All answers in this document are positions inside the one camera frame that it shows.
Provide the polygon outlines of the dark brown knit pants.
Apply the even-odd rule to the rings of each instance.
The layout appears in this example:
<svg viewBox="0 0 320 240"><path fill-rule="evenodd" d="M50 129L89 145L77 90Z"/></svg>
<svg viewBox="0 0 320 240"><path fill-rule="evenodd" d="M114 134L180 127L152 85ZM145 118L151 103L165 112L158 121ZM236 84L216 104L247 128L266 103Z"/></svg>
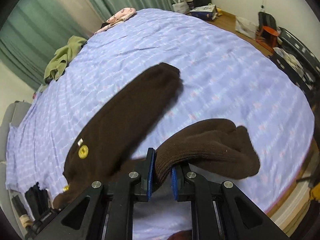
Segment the dark brown knit pants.
<svg viewBox="0 0 320 240"><path fill-rule="evenodd" d="M87 123L68 151L63 175L68 190L53 207L71 203L98 180L114 181L136 164L129 156L177 98L182 81L178 68L152 66L135 77ZM206 171L232 179L259 172L260 161L247 129L228 119L207 119L185 127L156 149L155 188L171 168L188 161Z"/></svg>

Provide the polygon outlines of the lilac floral bed sheet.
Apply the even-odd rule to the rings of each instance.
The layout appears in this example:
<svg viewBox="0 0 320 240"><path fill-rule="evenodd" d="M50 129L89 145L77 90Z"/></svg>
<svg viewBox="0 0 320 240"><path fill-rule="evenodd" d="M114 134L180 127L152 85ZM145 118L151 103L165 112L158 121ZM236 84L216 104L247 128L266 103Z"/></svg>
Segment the lilac floral bed sheet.
<svg viewBox="0 0 320 240"><path fill-rule="evenodd" d="M309 150L303 91L233 33L143 9L93 35L7 140L45 189L28 239L286 239L266 215Z"/></svg>

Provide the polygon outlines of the olive green garment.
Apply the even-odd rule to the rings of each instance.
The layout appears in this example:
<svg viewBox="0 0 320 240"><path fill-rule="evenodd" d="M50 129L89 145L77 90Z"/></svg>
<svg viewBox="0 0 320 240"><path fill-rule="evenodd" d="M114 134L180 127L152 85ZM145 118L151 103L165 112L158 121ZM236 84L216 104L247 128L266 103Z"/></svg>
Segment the olive green garment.
<svg viewBox="0 0 320 240"><path fill-rule="evenodd" d="M87 40L83 37L70 37L67 44L59 48L47 64L43 77L44 83L50 84L51 81L58 80L86 43Z"/></svg>

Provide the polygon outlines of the black storage rack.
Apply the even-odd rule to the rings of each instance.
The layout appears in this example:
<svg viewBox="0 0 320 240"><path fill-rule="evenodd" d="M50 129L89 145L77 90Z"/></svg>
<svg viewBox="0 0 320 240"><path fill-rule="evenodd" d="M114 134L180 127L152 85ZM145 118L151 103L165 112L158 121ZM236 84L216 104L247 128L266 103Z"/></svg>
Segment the black storage rack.
<svg viewBox="0 0 320 240"><path fill-rule="evenodd" d="M319 95L319 60L295 35L280 27L270 60L298 86L309 101Z"/></svg>

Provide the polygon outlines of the orange stool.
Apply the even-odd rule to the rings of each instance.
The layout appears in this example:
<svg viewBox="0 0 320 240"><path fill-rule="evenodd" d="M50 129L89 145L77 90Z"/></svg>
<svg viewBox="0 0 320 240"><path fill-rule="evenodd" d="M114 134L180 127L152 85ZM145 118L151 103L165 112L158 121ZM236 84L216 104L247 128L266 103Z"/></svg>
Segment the orange stool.
<svg viewBox="0 0 320 240"><path fill-rule="evenodd" d="M268 26L262 26L256 33L256 41L269 51L277 45L278 32Z"/></svg>

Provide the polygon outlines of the green curtain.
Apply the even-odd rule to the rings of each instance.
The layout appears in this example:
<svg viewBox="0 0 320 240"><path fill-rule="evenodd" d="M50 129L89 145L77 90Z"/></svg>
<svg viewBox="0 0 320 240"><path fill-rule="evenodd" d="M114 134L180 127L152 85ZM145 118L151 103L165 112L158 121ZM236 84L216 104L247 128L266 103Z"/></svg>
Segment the green curtain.
<svg viewBox="0 0 320 240"><path fill-rule="evenodd" d="M1 61L32 89L71 36L91 37L124 7L172 10L178 0L19 0L1 27Z"/></svg>

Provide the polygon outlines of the blue white cardboard box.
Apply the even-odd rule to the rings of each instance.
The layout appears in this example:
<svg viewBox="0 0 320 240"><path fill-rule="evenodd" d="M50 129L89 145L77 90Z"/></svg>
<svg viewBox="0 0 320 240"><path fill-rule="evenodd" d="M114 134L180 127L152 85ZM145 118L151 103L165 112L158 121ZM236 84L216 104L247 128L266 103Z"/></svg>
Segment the blue white cardboard box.
<svg viewBox="0 0 320 240"><path fill-rule="evenodd" d="M213 21L218 15L217 7L214 4L209 4L201 7L196 7L190 11L191 16L200 18L204 21Z"/></svg>

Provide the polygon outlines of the white bag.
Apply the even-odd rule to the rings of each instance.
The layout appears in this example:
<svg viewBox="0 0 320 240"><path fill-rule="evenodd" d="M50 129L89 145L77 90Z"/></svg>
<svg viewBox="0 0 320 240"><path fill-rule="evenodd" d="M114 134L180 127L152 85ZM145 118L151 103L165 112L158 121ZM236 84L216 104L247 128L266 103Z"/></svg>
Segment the white bag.
<svg viewBox="0 0 320 240"><path fill-rule="evenodd" d="M174 12L185 14L185 15L189 14L190 9L186 1L171 0L171 3L172 3L172 8Z"/></svg>

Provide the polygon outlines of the pink patterned garment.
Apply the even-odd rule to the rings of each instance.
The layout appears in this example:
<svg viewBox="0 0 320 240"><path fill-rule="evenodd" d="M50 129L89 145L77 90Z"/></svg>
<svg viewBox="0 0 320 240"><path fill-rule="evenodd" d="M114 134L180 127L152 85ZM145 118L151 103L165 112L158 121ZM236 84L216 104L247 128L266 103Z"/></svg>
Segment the pink patterned garment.
<svg viewBox="0 0 320 240"><path fill-rule="evenodd" d="M131 17L135 16L135 14L136 14L135 8L123 8L120 11L118 11L116 14L111 16L106 22L104 22L101 25L101 28L95 32L95 34L98 34L103 31L107 31L108 29L120 23L124 23Z"/></svg>

